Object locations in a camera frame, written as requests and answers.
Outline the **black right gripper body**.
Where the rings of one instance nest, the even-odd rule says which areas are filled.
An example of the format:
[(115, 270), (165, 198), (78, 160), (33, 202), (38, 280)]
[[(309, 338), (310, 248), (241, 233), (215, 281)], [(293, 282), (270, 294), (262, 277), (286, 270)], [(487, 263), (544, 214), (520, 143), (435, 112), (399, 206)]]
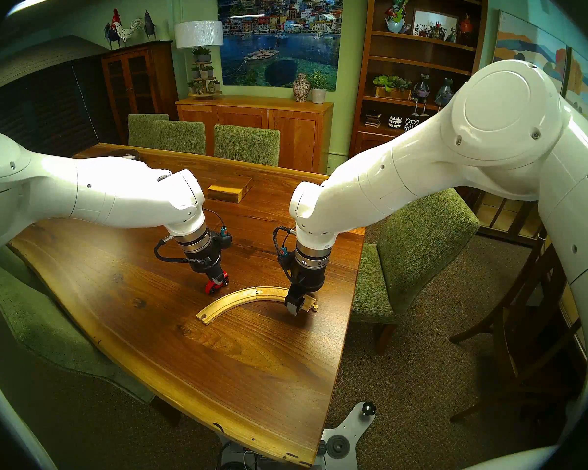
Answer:
[(326, 261), (321, 262), (319, 266), (311, 267), (301, 265), (297, 261), (286, 262), (286, 269), (290, 274), (287, 298), (298, 299), (320, 290), (325, 281), (326, 267)]

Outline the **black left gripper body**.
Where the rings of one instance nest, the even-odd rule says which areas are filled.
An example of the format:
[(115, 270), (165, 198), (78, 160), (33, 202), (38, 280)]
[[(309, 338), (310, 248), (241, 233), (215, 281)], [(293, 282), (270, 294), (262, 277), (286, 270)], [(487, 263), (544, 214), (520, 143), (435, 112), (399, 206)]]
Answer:
[[(187, 242), (187, 262), (191, 268), (204, 274), (205, 270), (212, 270), (214, 264), (221, 264), (222, 251), (226, 249), (225, 239), (194, 239)], [(213, 276), (214, 280), (225, 280), (226, 272), (222, 269), (222, 276)]]

